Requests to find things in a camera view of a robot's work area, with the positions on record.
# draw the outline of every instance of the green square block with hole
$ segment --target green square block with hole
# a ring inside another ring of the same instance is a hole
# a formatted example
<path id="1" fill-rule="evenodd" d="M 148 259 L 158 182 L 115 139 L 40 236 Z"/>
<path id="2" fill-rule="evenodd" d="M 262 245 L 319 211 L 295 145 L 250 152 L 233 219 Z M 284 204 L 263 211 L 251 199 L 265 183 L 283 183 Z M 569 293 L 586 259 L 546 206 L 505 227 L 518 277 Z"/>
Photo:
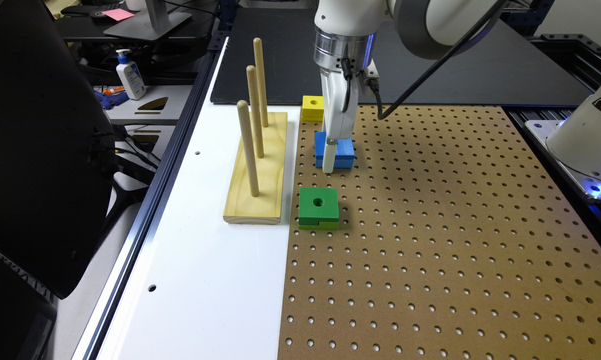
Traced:
<path id="1" fill-rule="evenodd" d="M 337 229 L 340 221 L 338 190 L 300 188 L 300 229 Z"/>

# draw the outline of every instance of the hand sanitizer bottle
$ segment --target hand sanitizer bottle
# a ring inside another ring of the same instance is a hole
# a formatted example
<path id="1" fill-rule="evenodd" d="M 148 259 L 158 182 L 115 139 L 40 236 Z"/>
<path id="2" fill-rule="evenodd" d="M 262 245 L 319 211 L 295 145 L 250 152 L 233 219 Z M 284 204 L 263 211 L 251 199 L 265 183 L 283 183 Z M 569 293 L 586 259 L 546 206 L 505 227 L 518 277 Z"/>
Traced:
<path id="1" fill-rule="evenodd" d="M 120 62 L 120 64 L 116 66 L 116 71 L 118 72 L 120 81 L 122 81 L 122 85 L 127 91 L 129 99 L 140 100 L 147 92 L 147 88 L 144 86 L 142 76 L 140 76 L 138 65 L 127 58 L 129 49 L 120 49 L 116 50 L 116 52 L 118 53 L 118 61 Z"/>

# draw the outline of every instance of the yellow block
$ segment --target yellow block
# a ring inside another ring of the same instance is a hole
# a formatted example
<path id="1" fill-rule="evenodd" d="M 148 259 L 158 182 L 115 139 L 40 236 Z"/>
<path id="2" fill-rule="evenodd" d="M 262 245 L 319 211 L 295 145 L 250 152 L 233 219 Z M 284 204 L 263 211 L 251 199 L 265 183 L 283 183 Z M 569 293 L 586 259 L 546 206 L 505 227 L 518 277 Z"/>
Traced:
<path id="1" fill-rule="evenodd" d="M 324 115 L 324 101 L 322 96 L 303 96 L 301 121 L 322 121 Z"/>
<path id="2" fill-rule="evenodd" d="M 244 147 L 240 140 L 223 215 L 224 221 L 229 224 L 280 223 L 287 113 L 268 114 L 269 126 L 262 128 L 264 157 L 262 159 L 256 157 L 260 195 L 251 196 Z"/>

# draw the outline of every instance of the blue block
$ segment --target blue block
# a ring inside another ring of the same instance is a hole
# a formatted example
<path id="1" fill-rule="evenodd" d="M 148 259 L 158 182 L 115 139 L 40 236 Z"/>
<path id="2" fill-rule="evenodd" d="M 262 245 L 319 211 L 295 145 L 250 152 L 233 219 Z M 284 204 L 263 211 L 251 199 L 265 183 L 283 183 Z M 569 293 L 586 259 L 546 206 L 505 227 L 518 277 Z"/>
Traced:
<path id="1" fill-rule="evenodd" d="M 326 139 L 326 132 L 314 133 L 316 168 L 322 168 L 322 160 L 324 158 L 324 142 Z M 351 169 L 353 167 L 355 155 L 353 141 L 351 138 L 338 140 L 338 147 L 336 148 L 336 161 L 333 167 L 336 169 Z"/>

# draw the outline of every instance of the black cable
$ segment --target black cable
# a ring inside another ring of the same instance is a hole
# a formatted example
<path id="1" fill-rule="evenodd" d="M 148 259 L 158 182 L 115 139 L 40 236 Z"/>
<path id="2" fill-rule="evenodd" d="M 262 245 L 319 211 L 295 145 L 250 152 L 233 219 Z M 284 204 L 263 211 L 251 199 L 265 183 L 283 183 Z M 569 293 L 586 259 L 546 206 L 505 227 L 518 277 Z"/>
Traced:
<path id="1" fill-rule="evenodd" d="M 115 150 L 121 153 L 125 153 L 125 154 L 131 154 L 131 155 L 135 155 L 138 157 L 138 159 L 142 160 L 143 163 L 153 167 L 154 169 L 158 168 L 158 165 L 154 164 L 153 162 L 151 162 L 151 160 L 149 160 L 146 156 L 140 154 L 137 151 L 133 151 L 133 150 L 127 150 L 127 149 L 123 149 L 123 148 L 118 148 L 118 147 L 114 147 L 114 148 L 105 148 L 107 150 Z"/>
<path id="2" fill-rule="evenodd" d="M 115 137 L 117 137 L 118 139 L 120 139 L 120 140 L 124 141 L 125 143 L 127 143 L 127 145 L 129 145 L 129 147 L 130 147 L 130 148 L 131 148 L 133 151 L 135 151 L 135 153 L 136 153 L 136 154 L 138 154 L 138 157 L 140 157 L 140 156 L 144 156 L 144 155 L 140 154 L 140 152 L 138 151 L 138 149 L 136 149 L 136 147 L 135 147 L 135 146 L 133 146 L 133 145 L 132 145 L 132 144 L 131 144 L 131 143 L 130 143 L 128 140 L 127 140 L 127 139 L 131 139 L 131 140 L 133 141 L 133 137 L 131 137 L 131 136 L 130 136 L 130 135 L 128 135 L 128 134 L 127 134 L 127 136 L 125 137 L 125 136 L 122 136 L 122 135 L 120 135 L 120 134 L 116 134 L 116 133 L 96 133 L 96 134 L 95 134 L 95 136 L 115 136 Z M 146 152 L 147 154 L 149 154 L 149 155 L 153 156 L 154 158 L 156 158 L 156 160 L 158 160 L 158 161 L 162 162 L 162 159 L 160 159 L 159 157 L 157 157 L 157 156 L 156 156 L 156 154 L 154 154 L 153 152 L 151 152 L 151 151 L 145 151 L 145 152 Z"/>
<path id="3" fill-rule="evenodd" d="M 207 14 L 211 14 L 211 15 L 215 16 L 216 18 L 218 18 L 219 20 L 222 20 L 222 19 L 220 19 L 220 16 L 218 16 L 218 14 L 216 14 L 214 12 L 211 12 L 211 11 L 194 8 L 194 7 L 191 7 L 191 6 L 185 6 L 184 4 L 178 4 L 178 3 L 174 3 L 174 2 L 171 2 L 171 1 L 167 1 L 167 0 L 161 0 L 161 1 L 164 2 L 164 3 L 166 3 L 166 4 L 175 5 L 175 6 L 177 6 L 177 8 L 183 7 L 183 8 L 186 8 L 186 9 L 191 9 L 191 10 L 197 10 L 197 11 L 201 11 L 201 12 L 206 12 Z"/>
<path id="4" fill-rule="evenodd" d="M 377 80 L 371 80 L 369 83 L 369 87 L 373 91 L 376 96 L 376 105 L 378 107 L 378 120 L 384 120 L 387 116 L 391 115 L 398 106 L 400 106 L 414 91 L 422 85 L 433 73 L 435 73 L 444 63 L 447 62 L 453 55 L 455 55 L 460 48 L 462 48 L 471 38 L 473 38 L 482 27 L 491 20 L 491 18 L 504 6 L 507 0 L 498 0 L 493 6 L 487 11 L 478 22 L 473 25 L 473 27 L 460 39 L 458 42 L 453 45 L 451 49 L 438 61 L 436 61 L 427 71 L 420 76 L 418 80 L 416 80 L 399 98 L 396 100 L 389 108 L 382 112 L 382 100 L 380 99 L 380 89 Z"/>
<path id="5" fill-rule="evenodd" d="M 351 71 L 351 60 L 344 58 L 340 62 L 342 65 L 342 75 L 347 80 L 347 92 L 344 94 L 344 104 L 342 104 L 342 112 L 347 112 L 349 109 L 349 98 L 351 97 L 351 79 L 353 78 L 353 71 Z"/>

